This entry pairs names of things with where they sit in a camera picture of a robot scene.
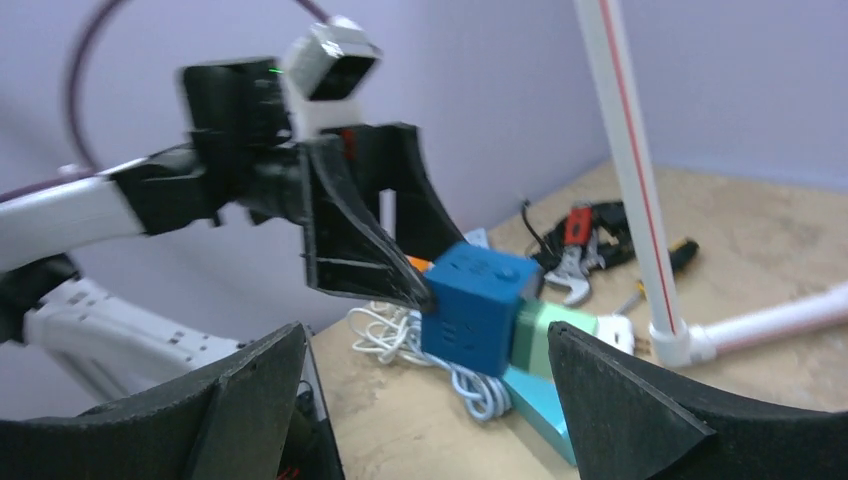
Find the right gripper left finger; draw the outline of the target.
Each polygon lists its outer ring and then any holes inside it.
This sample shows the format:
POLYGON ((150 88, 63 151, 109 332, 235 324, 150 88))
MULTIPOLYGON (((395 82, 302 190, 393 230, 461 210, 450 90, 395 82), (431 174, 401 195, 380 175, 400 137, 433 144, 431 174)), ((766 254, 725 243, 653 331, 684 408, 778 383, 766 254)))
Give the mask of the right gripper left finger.
POLYGON ((340 479, 307 331, 73 418, 1 424, 5 479, 340 479))

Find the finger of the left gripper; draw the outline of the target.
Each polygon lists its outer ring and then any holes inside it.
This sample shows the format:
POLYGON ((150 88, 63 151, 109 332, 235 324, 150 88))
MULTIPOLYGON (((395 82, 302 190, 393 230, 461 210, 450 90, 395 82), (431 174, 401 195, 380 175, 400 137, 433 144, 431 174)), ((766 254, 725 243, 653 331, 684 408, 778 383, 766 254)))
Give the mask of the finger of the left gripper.
POLYGON ((435 260, 464 239, 429 180, 416 126, 346 127, 344 151, 360 194, 375 217, 381 214, 380 193, 395 192, 395 242, 405 254, 435 260))
POLYGON ((320 292, 405 306, 436 305, 423 275, 381 227, 361 197, 340 137, 322 135, 302 145, 307 285, 320 292))

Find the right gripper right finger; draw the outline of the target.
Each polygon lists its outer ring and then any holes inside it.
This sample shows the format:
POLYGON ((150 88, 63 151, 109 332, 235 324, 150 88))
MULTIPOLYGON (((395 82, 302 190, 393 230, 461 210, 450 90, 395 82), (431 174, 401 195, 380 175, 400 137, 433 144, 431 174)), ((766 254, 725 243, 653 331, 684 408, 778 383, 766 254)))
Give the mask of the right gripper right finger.
POLYGON ((583 479, 844 479, 847 415, 723 391, 565 322, 553 380, 583 479))

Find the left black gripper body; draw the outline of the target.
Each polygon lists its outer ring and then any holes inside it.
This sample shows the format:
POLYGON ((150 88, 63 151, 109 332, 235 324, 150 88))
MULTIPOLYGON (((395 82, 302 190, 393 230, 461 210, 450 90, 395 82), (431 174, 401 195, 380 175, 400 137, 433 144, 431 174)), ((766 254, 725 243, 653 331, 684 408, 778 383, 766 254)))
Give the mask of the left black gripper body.
POLYGON ((251 147, 245 208, 253 225, 281 218, 299 226, 312 221, 310 156, 315 139, 251 147))

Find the white plug adapter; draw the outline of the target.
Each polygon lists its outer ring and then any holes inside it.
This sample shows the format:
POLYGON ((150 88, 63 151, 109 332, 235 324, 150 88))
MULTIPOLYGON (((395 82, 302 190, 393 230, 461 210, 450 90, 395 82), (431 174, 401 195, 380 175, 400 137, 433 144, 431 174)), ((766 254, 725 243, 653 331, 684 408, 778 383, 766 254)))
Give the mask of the white plug adapter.
POLYGON ((634 334, 632 322, 622 315, 598 316, 595 337, 606 344, 629 355, 649 356, 651 344, 649 340, 634 334))

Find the green plug adapter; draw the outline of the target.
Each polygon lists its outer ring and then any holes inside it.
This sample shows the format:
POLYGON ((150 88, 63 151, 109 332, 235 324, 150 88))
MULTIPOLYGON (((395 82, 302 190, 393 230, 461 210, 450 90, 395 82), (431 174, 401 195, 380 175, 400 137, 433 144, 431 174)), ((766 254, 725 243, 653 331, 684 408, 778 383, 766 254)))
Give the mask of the green plug adapter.
POLYGON ((529 300, 519 310, 513 333, 510 363, 531 375, 552 379, 548 330, 553 323, 568 323, 590 335, 597 317, 580 310, 543 300, 529 300))

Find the blue cube socket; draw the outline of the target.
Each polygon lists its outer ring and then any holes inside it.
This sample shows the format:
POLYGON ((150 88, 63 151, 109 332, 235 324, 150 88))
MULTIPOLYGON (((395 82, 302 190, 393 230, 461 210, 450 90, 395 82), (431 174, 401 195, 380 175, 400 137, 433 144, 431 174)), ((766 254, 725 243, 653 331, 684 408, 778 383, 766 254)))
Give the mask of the blue cube socket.
POLYGON ((421 347, 473 372, 499 377, 510 361, 513 331, 543 271, 529 258, 458 243, 425 273, 436 307, 421 313, 421 347))

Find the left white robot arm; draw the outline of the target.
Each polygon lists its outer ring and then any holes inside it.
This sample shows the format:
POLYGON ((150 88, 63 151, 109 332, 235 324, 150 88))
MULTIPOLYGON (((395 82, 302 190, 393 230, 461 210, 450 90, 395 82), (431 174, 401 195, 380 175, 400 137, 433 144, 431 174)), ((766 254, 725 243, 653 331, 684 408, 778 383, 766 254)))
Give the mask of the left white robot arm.
POLYGON ((299 87, 272 57, 189 66, 185 144, 1 203, 1 269, 82 252, 147 295, 217 282, 232 331, 308 320, 320 295, 429 310, 411 259, 462 240, 431 185, 418 130, 368 125, 353 102, 371 68, 334 60, 299 87))

